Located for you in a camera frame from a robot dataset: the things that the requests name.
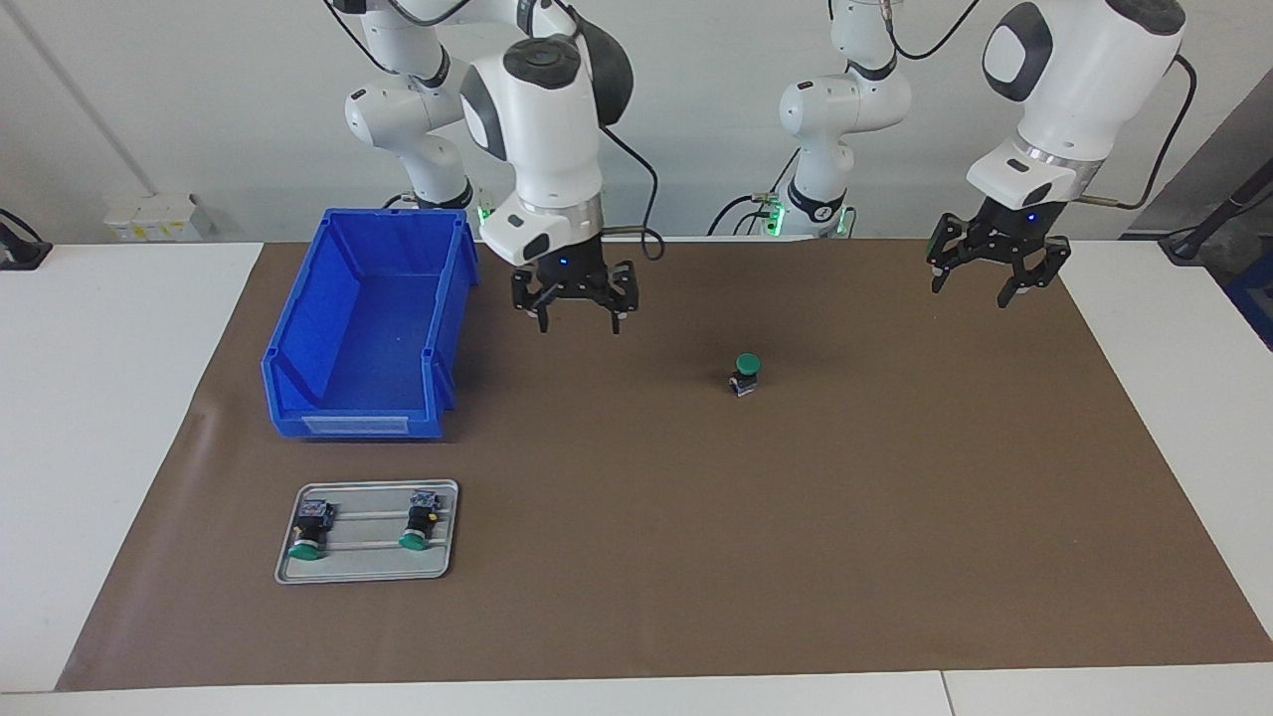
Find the white table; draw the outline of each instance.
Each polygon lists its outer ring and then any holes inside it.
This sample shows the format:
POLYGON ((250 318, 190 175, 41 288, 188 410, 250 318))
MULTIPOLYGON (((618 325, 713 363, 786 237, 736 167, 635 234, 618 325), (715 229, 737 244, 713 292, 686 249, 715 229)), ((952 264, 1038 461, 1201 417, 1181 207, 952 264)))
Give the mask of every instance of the white table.
MULTIPOLYGON (((0 692, 37 692, 0 696, 0 715, 278 713, 311 698, 451 716, 1270 712, 1273 665, 38 693, 74 647, 258 251, 66 246, 37 273, 0 275, 0 692), (85 508, 92 541, 66 529, 85 508)), ((1273 354, 1203 270, 1171 266, 1156 246, 1082 243, 1063 275, 1273 629, 1273 354)))

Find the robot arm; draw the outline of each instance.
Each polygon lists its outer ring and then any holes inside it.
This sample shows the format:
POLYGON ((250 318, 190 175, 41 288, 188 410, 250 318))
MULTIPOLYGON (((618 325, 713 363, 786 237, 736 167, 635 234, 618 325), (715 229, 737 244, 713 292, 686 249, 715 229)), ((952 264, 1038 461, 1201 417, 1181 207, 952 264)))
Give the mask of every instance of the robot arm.
POLYGON ((1153 93, 1180 50, 1185 13, 1176 0, 1022 3, 985 47, 990 87, 1025 108, 1015 136, 983 157, 967 180, 985 194, 970 220, 945 214, 928 262, 933 292, 974 260, 1011 265, 999 293, 1044 288, 1069 257, 1064 237, 1046 237, 1110 155, 1119 130, 1153 93), (1027 268, 1039 251, 1043 259, 1027 268))
POLYGON ((782 195, 784 233, 831 234, 853 169, 843 138, 894 126, 910 111, 910 83, 897 71, 877 4, 836 0, 831 42, 848 71, 792 84, 782 98, 783 129, 801 143, 796 176, 782 195))
POLYGON ((636 310, 630 262, 610 269, 601 248, 600 127, 620 120, 633 93, 626 52, 605 31, 556 1, 337 0, 359 14, 372 54, 395 76, 353 93, 350 129, 395 152, 421 205, 462 208, 474 190, 454 145, 433 130, 466 120, 474 141, 513 164, 517 191, 481 226, 491 250, 513 264, 513 303, 547 330, 547 306, 591 299, 612 326, 636 310), (507 23, 528 39, 472 66, 438 41, 442 23, 507 23))

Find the black cable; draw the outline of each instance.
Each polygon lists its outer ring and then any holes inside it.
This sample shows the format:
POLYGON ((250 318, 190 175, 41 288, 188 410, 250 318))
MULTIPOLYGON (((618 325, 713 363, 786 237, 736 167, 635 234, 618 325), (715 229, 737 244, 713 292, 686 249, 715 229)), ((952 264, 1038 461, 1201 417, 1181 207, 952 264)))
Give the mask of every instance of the black cable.
POLYGON ((610 141, 614 141, 616 147, 626 152, 629 157, 635 159, 638 164, 645 167, 645 171, 649 172, 649 178, 652 181, 652 185, 649 190, 649 201, 645 203, 645 215, 642 218, 640 222, 642 226, 640 252, 643 256, 645 256, 647 260, 658 261, 659 259, 663 257, 665 254, 667 254, 667 242, 663 241, 663 237, 658 232, 649 228, 649 215, 651 213, 654 211, 654 200, 658 199, 658 172, 654 171, 654 166, 647 162, 645 158, 642 157, 639 152, 629 147, 626 141, 619 139, 619 136, 615 135, 615 132, 611 131, 610 127, 601 127, 601 131, 610 138, 610 141), (658 254, 651 255, 649 246, 645 243, 645 234, 654 237, 654 241, 658 243, 658 254))
MULTIPOLYGON (((738 236, 738 232, 742 231, 742 222, 751 219, 751 226, 756 226, 756 219, 768 219, 768 218, 769 218, 769 211, 752 211, 751 214, 747 214, 746 217, 738 219, 738 224, 733 227, 733 236, 738 236)), ((747 229, 747 236, 751 236, 750 228, 747 229)))
POLYGON ((853 229, 858 226, 858 208, 849 206, 845 211, 853 211, 853 222, 849 223, 849 233, 847 233, 844 238, 853 238, 853 229))
POLYGON ((8 209, 0 209, 0 217, 9 219, 10 222, 14 223, 14 226, 29 233, 31 237, 34 238, 37 243, 45 243, 45 240, 41 238, 38 233, 36 233, 36 229, 31 228, 31 224, 22 220, 22 217, 14 214, 13 211, 9 211, 8 209))
POLYGON ((885 24, 885 29, 889 31, 889 39, 892 41, 892 48, 896 50, 899 55, 901 55, 903 57, 905 57, 908 60, 927 60, 927 59, 932 57, 933 55, 937 54, 938 50, 941 50, 942 47, 946 46, 947 42, 950 42, 951 37, 955 37, 955 33, 959 32, 959 28, 964 24, 964 20, 966 20, 967 17, 973 14, 973 10, 976 9, 976 5, 981 0, 973 0, 969 4, 967 9, 964 10, 964 14, 960 15, 957 20, 955 20, 955 24, 951 25, 950 32, 947 32, 946 36, 941 38, 941 41, 938 41, 937 45, 934 45, 927 52, 919 52, 918 55, 917 54, 911 54, 911 52, 906 52, 905 50, 901 48, 901 45, 897 43, 897 36, 894 33, 892 19, 890 18, 883 24, 885 24))
MULTIPOLYGON (((792 152, 791 158, 787 159, 787 164, 783 166, 783 171, 778 172, 778 178, 775 178, 774 185, 769 187, 769 194, 774 194, 778 191, 778 186, 783 183, 783 177, 787 176, 787 172, 791 171, 792 164, 796 163, 796 157, 799 157, 799 147, 797 147, 796 150, 792 152)), ((756 229, 756 222, 755 219, 752 219, 751 226, 747 227, 747 234, 751 236, 751 232, 754 232, 755 229, 756 229)))
POLYGON ((1146 201, 1150 200, 1153 185, 1158 181, 1158 172, 1162 171, 1162 162, 1167 158, 1171 143, 1175 141, 1176 132, 1180 131, 1180 125, 1184 124, 1185 117, 1189 115, 1189 108, 1193 107, 1194 96, 1198 94, 1198 70, 1183 55, 1176 55, 1172 61, 1184 68, 1185 73, 1189 74, 1189 92, 1185 94, 1185 102, 1180 106, 1180 113, 1176 115, 1176 121, 1171 125, 1171 131, 1167 132, 1167 138, 1162 143, 1162 149, 1158 150, 1158 158, 1153 162, 1153 171, 1150 172, 1150 181, 1144 185, 1144 194, 1141 195, 1141 200, 1136 204, 1119 203, 1115 205, 1115 209, 1136 210, 1144 206, 1146 201))
POLYGON ((1265 194, 1265 195, 1264 195, 1264 199, 1259 199, 1259 200, 1255 200, 1255 201, 1251 201, 1251 203, 1250 203, 1250 204, 1248 204, 1246 206, 1242 206, 1242 210, 1241 210, 1241 211, 1239 211, 1239 213, 1236 213, 1236 214, 1234 214, 1234 218, 1236 219, 1237 217, 1241 217, 1242 214, 1249 214, 1249 213, 1251 213, 1251 211, 1254 211, 1254 210, 1259 209, 1259 208, 1260 208, 1260 205, 1263 205, 1263 204, 1264 204, 1265 201, 1268 201, 1269 199, 1273 199, 1273 191, 1270 191, 1270 192, 1265 194))
POLYGON ((388 4, 395 10, 397 10, 397 14, 402 15, 402 19, 405 19, 406 22, 409 22, 409 23, 411 23, 414 25, 419 25, 419 27, 435 27, 435 25, 439 25, 439 24, 449 20, 452 15, 454 15, 460 10, 463 10, 465 5, 467 5, 472 0, 458 0, 454 5, 452 5, 449 9, 447 9, 446 13, 442 13, 440 15, 438 15, 437 18, 433 18, 432 20, 425 20, 423 18, 418 18, 418 17, 412 15, 406 8, 404 8, 398 3, 398 0, 388 0, 388 4))
POLYGON ((717 227, 721 226, 722 220, 724 220, 726 214, 728 214, 735 206, 740 204, 746 204, 747 201, 755 201, 755 199, 752 199, 752 195, 746 194, 726 204, 724 208, 721 209, 721 213, 717 214, 717 218, 712 219, 712 226, 708 227, 708 233, 705 233, 704 236, 713 236, 715 233, 717 227))
MULTIPOLYGON (((1251 211, 1254 211, 1254 210, 1259 209, 1259 208, 1260 208, 1260 205, 1263 205, 1263 204, 1264 204, 1265 201, 1268 201, 1269 199, 1273 199, 1273 191, 1270 191, 1270 192, 1265 194, 1263 199, 1258 199, 1258 200, 1255 200, 1255 201, 1251 201, 1251 203, 1250 203, 1250 204, 1248 204, 1246 206, 1242 206, 1242 209, 1241 209, 1240 211, 1237 211, 1236 214, 1234 214, 1234 215, 1232 215, 1232 218, 1230 218, 1230 220, 1234 220, 1234 219, 1236 219, 1237 217, 1241 217, 1242 214, 1249 214, 1249 213, 1251 213, 1251 211)), ((1176 229, 1176 231, 1174 231, 1174 232, 1170 232, 1170 233, 1165 233, 1165 234, 1162 234, 1162 236, 1161 236, 1161 237, 1158 237, 1158 238, 1171 238, 1171 237, 1174 237, 1174 236, 1180 236, 1180 234, 1183 234, 1183 233, 1189 233, 1189 232, 1193 232, 1193 231, 1197 231, 1197 229, 1198 229, 1199 227, 1202 227, 1202 224, 1194 224, 1194 226, 1192 226, 1192 227, 1185 227, 1185 228, 1183 228, 1183 229, 1176 229)))
POLYGON ((345 23, 345 18, 340 17, 340 13, 336 11, 336 8, 332 8, 328 0, 322 0, 322 4, 327 5, 327 11, 331 13, 331 17, 336 19, 336 23, 340 24, 340 28, 345 31, 345 34, 348 34, 349 38, 354 41, 354 45, 356 45, 358 48, 363 51, 363 55, 367 55, 367 59, 370 60, 373 65, 376 65, 382 71, 386 71, 391 75, 397 74, 393 70, 382 65, 381 61, 376 59, 376 55, 372 55, 372 51, 368 50, 365 45, 363 45, 363 41, 359 39, 356 34, 354 34, 354 31, 350 29, 349 25, 345 23))

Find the gray tray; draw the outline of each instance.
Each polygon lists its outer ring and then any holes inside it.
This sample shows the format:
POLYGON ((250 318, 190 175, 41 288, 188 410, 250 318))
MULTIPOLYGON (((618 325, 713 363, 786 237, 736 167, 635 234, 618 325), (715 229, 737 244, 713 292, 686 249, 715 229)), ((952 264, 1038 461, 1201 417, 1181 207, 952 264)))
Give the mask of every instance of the gray tray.
POLYGON ((288 515, 288 530, 274 578, 280 585, 435 580, 451 566, 460 485, 453 480, 405 483, 331 483, 300 488, 288 515), (411 493, 432 489, 440 507, 433 539, 424 552, 398 547, 406 526, 411 493), (336 506, 322 559, 306 562, 288 555, 292 520, 306 499, 326 499, 336 506))

